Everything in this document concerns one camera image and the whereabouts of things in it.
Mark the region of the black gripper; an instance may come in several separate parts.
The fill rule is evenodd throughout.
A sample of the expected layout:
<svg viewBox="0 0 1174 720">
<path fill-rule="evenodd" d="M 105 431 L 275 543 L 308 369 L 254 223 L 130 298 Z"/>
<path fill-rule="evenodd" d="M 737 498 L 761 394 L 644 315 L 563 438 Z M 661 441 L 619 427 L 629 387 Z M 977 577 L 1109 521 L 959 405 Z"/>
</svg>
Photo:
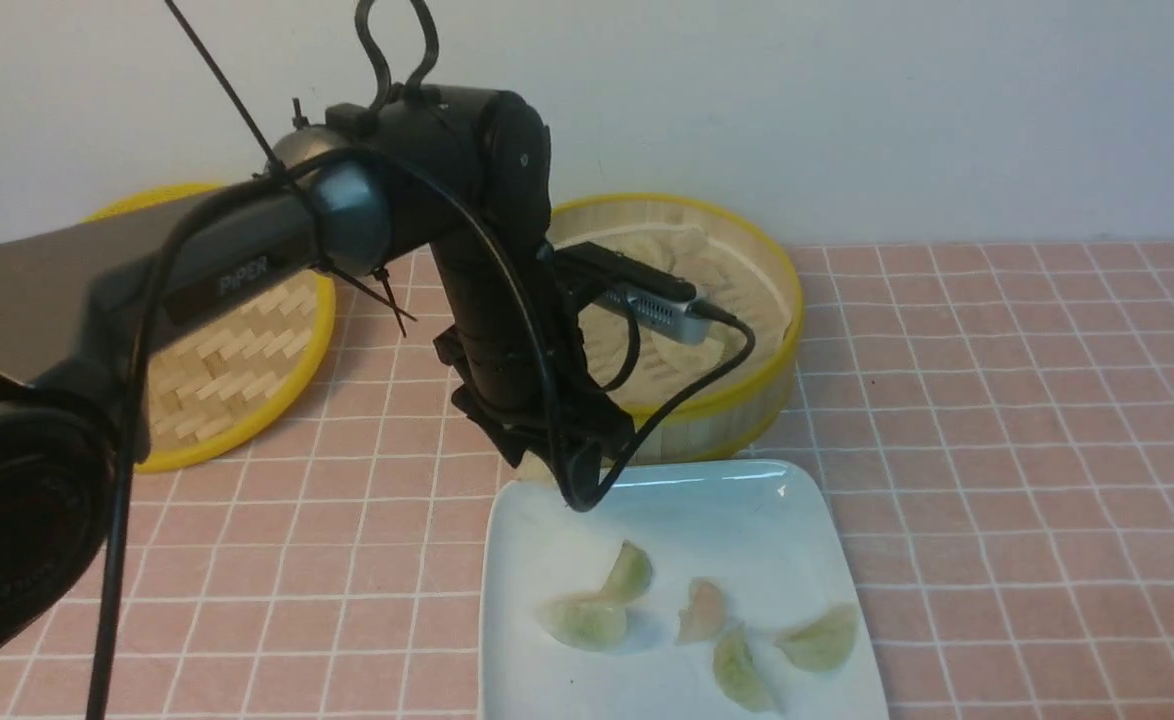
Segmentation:
<svg viewBox="0 0 1174 720">
<path fill-rule="evenodd" d="M 528 401 L 502 408 L 487 401 L 465 355 L 463 334 L 451 325 L 433 339 L 441 364 L 463 379 L 451 402 L 483 430 L 504 460 L 518 466 L 537 456 L 549 469 L 559 491 L 593 491 L 606 460 L 614 460 L 636 437 L 630 413 L 603 393 L 561 386 L 558 406 L 547 415 L 537 370 L 519 375 L 518 389 L 531 389 Z"/>
</svg>

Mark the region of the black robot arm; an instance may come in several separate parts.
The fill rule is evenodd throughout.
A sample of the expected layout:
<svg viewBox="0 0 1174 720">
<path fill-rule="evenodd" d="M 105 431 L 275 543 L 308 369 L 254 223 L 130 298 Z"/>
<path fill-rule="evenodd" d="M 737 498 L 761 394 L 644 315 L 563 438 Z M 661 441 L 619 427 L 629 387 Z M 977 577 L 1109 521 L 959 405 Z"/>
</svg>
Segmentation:
<svg viewBox="0 0 1174 720">
<path fill-rule="evenodd" d="M 549 128 L 510 90 L 403 86 L 282 137 L 263 176 L 0 243 L 0 650 L 70 591 L 124 519 L 149 446 L 136 369 L 294 275 L 380 272 L 427 247 L 453 325 L 456 408 L 537 455 L 575 509 L 636 429 L 591 379 L 583 284 L 549 231 Z"/>
</svg>

